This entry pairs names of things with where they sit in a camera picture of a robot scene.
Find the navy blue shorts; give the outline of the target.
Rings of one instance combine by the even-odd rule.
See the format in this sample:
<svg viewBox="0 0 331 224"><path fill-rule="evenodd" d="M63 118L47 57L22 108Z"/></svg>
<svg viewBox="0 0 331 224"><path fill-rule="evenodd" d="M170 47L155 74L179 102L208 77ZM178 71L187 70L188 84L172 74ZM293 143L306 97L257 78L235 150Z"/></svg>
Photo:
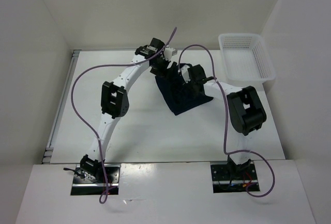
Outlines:
<svg viewBox="0 0 331 224"><path fill-rule="evenodd" d="M186 83L184 82L182 76L178 73L181 66L184 64L186 63L178 64L177 73L173 79L161 79L155 77L156 84L167 106L174 113L174 115L182 114L213 100L213 97L207 95L198 97L196 99L188 98L188 89L186 87ZM205 71L201 65L188 65L191 65L191 68L188 69L191 80L203 80L204 83L206 83L212 79L212 77L206 76Z"/></svg>

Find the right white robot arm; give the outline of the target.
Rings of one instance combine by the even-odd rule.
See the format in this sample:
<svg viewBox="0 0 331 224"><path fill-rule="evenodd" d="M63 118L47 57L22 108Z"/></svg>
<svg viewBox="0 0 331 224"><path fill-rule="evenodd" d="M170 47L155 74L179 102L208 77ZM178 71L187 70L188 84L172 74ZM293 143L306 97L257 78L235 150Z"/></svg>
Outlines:
<svg viewBox="0 0 331 224"><path fill-rule="evenodd" d="M250 166L249 139L266 122L267 116L254 87L237 87L207 77L201 65L180 69L184 82L199 96L224 102L225 128L223 151L227 155L227 173L231 180L243 176Z"/></svg>

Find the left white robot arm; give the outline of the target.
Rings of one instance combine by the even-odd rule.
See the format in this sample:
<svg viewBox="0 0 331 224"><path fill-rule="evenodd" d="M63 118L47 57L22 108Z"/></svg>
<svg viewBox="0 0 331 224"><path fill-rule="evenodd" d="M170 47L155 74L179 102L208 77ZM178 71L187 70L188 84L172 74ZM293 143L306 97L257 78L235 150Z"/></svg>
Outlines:
<svg viewBox="0 0 331 224"><path fill-rule="evenodd" d="M90 149L80 161L80 168L91 182L103 182L102 163L106 150L120 118L129 110L128 92L139 76L148 68L152 72L164 72L171 58L177 54L175 48L164 46L161 40L153 38L151 43L139 47L134 57L120 75L111 82L105 81L101 88L101 120L95 131Z"/></svg>

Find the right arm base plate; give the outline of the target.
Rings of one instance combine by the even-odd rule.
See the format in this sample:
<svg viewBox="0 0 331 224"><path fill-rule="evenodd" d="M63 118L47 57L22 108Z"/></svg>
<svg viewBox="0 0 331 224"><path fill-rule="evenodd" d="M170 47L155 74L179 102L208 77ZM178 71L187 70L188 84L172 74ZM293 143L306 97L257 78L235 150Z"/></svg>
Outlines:
<svg viewBox="0 0 331 224"><path fill-rule="evenodd" d="M226 162L211 163L213 193L260 192L257 172L253 162L248 169L237 175L230 175Z"/></svg>

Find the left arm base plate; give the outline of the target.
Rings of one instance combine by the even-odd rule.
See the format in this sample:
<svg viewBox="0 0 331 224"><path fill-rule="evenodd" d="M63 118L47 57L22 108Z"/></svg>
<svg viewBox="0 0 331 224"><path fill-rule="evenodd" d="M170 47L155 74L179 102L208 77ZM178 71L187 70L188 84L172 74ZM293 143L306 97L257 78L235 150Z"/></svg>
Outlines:
<svg viewBox="0 0 331 224"><path fill-rule="evenodd" d="M110 188L108 195L118 195L121 166L106 165L105 169ZM82 171L80 165L76 165L75 171L70 192L71 196L101 195L106 190L103 172L101 172L100 178L95 178L93 175Z"/></svg>

